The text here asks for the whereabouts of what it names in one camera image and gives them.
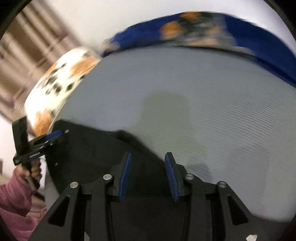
gray table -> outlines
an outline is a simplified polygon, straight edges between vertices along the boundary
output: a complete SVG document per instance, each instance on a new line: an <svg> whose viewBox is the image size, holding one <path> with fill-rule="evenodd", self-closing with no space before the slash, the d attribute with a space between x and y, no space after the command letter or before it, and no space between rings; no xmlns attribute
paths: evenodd
<svg viewBox="0 0 296 241"><path fill-rule="evenodd" d="M104 58L57 119L124 129L203 181L226 181L254 214L296 213L296 89L252 61L146 47Z"/></svg>

blue patterned cloth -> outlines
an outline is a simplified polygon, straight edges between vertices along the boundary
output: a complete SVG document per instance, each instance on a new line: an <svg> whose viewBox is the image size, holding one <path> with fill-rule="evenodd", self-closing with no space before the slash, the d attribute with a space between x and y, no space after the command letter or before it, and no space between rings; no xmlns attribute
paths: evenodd
<svg viewBox="0 0 296 241"><path fill-rule="evenodd" d="M160 43L246 53L296 87L296 58L279 38L249 22L220 13L184 12L138 23L106 40L102 56Z"/></svg>

person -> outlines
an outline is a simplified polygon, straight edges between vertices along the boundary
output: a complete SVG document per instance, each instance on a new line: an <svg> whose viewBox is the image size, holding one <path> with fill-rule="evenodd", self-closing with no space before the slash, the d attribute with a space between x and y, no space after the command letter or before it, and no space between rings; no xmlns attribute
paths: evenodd
<svg viewBox="0 0 296 241"><path fill-rule="evenodd" d="M39 217L27 216L35 191L25 178L31 176L40 181L40 165L40 160L35 161L31 172L22 165L16 166L9 182L0 185L0 216L18 241L27 241L46 213L43 209Z"/></svg>

white wall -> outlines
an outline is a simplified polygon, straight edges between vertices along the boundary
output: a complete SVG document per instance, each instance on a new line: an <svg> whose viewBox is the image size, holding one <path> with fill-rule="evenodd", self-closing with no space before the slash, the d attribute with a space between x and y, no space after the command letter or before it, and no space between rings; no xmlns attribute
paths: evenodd
<svg viewBox="0 0 296 241"><path fill-rule="evenodd" d="M15 155L15 142L13 140L11 123L0 115L0 158L3 160L3 175L11 177L15 168L13 156ZM42 175L41 187L44 187L46 163L41 162Z"/></svg>
<svg viewBox="0 0 296 241"><path fill-rule="evenodd" d="M99 50L102 41L141 21L184 11L222 12L256 23L296 53L288 28L264 0L45 0L82 44Z"/></svg>

silver rivet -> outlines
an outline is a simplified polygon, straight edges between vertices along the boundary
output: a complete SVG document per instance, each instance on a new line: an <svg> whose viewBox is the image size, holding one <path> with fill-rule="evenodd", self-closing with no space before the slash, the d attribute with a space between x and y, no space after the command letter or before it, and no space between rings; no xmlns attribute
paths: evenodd
<svg viewBox="0 0 296 241"><path fill-rule="evenodd" d="M112 178L111 174L106 174L103 176L104 180L110 180Z"/></svg>
<svg viewBox="0 0 296 241"><path fill-rule="evenodd" d="M76 187L78 187L78 182L72 182L72 183L70 184L70 187L71 187L71 188L76 188Z"/></svg>
<svg viewBox="0 0 296 241"><path fill-rule="evenodd" d="M219 185L219 187L221 187L221 188L225 188L225 187L227 187L226 182L218 182L218 185Z"/></svg>
<svg viewBox="0 0 296 241"><path fill-rule="evenodd" d="M186 179L188 180L192 180L194 178L194 176L191 173L186 174Z"/></svg>

